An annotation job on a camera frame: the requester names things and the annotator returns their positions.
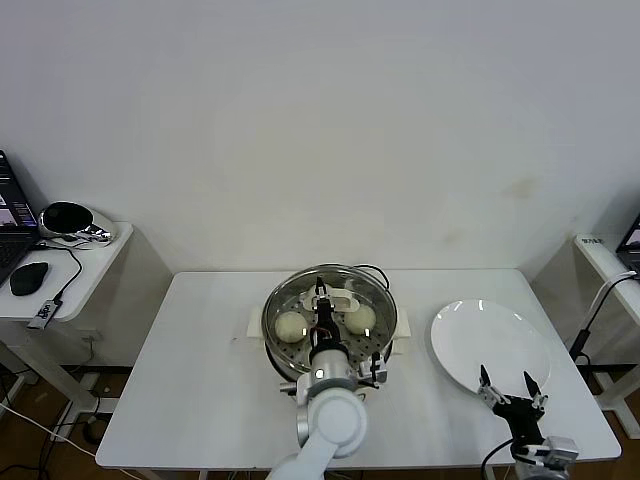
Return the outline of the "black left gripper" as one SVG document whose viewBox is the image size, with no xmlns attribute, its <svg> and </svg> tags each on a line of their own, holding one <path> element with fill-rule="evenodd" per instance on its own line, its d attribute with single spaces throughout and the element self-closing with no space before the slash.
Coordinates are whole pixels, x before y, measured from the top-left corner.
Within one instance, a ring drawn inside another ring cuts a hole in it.
<svg viewBox="0 0 640 480">
<path fill-rule="evenodd" d="M 310 329 L 311 352 L 320 353 L 327 350 L 346 352 L 342 343 L 340 330 L 334 322 L 332 312 L 335 305 L 329 294 L 327 285 L 320 276 L 316 277 L 313 311 L 316 322 Z"/>
</svg>

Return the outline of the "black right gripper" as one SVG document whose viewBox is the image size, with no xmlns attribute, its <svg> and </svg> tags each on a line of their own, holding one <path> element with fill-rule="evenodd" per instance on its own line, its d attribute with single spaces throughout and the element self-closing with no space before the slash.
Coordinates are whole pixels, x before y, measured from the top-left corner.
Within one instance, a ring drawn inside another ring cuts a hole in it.
<svg viewBox="0 0 640 480">
<path fill-rule="evenodd" d="M 538 422 L 543 417 L 548 396 L 541 392 L 538 383 L 527 372 L 523 372 L 526 388 L 531 399 L 503 395 L 491 384 L 489 374 L 483 364 L 480 365 L 479 388 L 477 394 L 483 402 L 492 408 L 492 412 L 504 419 L 509 427 L 512 445 L 517 448 L 528 445 L 541 445 Z"/>
</svg>

